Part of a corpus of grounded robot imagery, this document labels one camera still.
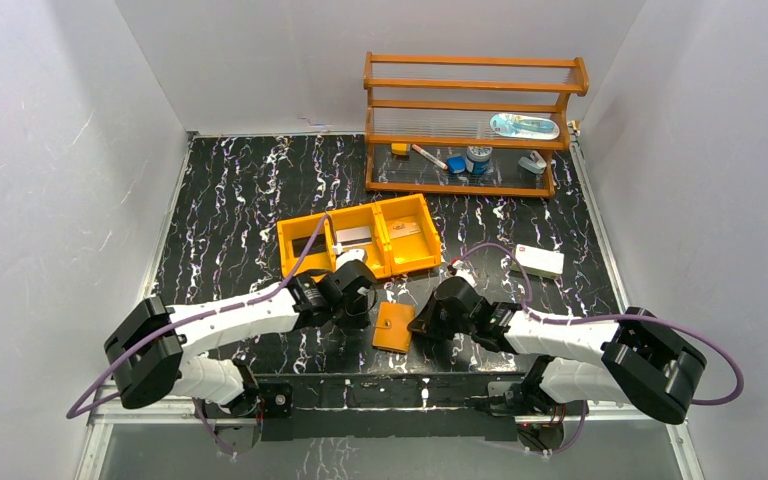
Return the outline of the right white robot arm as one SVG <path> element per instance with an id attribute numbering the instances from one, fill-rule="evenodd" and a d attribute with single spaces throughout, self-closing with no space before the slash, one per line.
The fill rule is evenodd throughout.
<path id="1" fill-rule="evenodd" d="M 491 352 L 533 356 L 520 383 L 489 387 L 480 406 L 499 416 L 593 401 L 630 404 L 680 424 L 707 366 L 698 349 L 645 310 L 596 322 L 540 314 L 491 302 L 462 276 L 435 287 L 408 329 L 438 341 L 462 334 Z"/>

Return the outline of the orange three-compartment plastic bin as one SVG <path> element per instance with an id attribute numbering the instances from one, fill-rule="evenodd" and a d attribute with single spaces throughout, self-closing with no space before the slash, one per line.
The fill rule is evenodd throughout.
<path id="1" fill-rule="evenodd" d="M 331 272 L 360 259 L 378 279 L 442 264 L 442 242 L 421 194 L 277 223 L 283 275 Z"/>

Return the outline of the orange leather card holder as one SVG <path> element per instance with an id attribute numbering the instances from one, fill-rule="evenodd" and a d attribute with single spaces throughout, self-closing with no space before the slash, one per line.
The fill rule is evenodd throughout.
<path id="1" fill-rule="evenodd" d="M 381 303 L 374 325 L 372 346 L 382 351 L 407 354 L 412 338 L 408 325 L 415 316 L 415 308 L 411 305 Z"/>

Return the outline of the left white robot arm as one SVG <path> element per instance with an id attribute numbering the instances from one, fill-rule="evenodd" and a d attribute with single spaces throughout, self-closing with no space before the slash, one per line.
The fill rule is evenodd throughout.
<path id="1" fill-rule="evenodd" d="M 261 388 L 239 360 L 211 350 L 266 334 L 333 323 L 368 324 L 375 276 L 360 249 L 337 259 L 333 272 L 297 273 L 262 291 L 197 305 L 168 306 L 158 296 L 139 302 L 104 343 L 124 408 L 150 406 L 169 395 L 214 403 L 235 416 L 254 411 Z"/>

